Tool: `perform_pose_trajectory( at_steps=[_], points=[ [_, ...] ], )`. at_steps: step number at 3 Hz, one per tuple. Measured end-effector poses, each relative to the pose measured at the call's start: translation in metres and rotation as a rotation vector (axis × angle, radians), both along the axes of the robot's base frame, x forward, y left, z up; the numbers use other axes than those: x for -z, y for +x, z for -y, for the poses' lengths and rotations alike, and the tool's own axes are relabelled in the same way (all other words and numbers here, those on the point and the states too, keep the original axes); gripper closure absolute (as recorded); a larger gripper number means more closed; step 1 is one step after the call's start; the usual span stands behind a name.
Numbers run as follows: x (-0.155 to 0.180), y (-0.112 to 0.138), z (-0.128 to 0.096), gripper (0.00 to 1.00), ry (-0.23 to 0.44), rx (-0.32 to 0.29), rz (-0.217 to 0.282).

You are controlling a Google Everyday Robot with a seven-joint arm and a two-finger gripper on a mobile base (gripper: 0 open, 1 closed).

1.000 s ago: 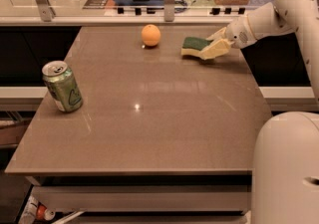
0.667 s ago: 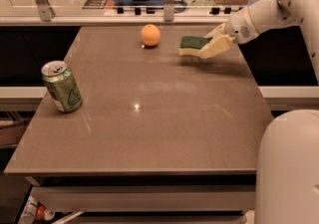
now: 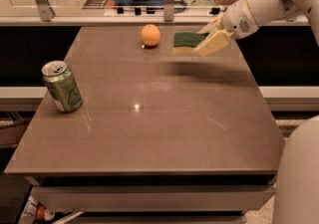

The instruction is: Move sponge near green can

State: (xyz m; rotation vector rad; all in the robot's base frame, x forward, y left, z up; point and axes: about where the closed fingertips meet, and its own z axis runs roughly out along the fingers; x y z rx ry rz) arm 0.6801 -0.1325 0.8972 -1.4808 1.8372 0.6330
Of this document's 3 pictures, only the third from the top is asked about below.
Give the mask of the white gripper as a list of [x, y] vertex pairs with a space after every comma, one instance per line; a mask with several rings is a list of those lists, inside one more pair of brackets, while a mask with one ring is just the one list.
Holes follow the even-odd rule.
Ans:
[[234, 39], [243, 39], [258, 29], [247, 0], [238, 0], [226, 9], [222, 17], [214, 18], [198, 31], [198, 34], [209, 35], [193, 51], [200, 56], [213, 54], [227, 47], [231, 36]]

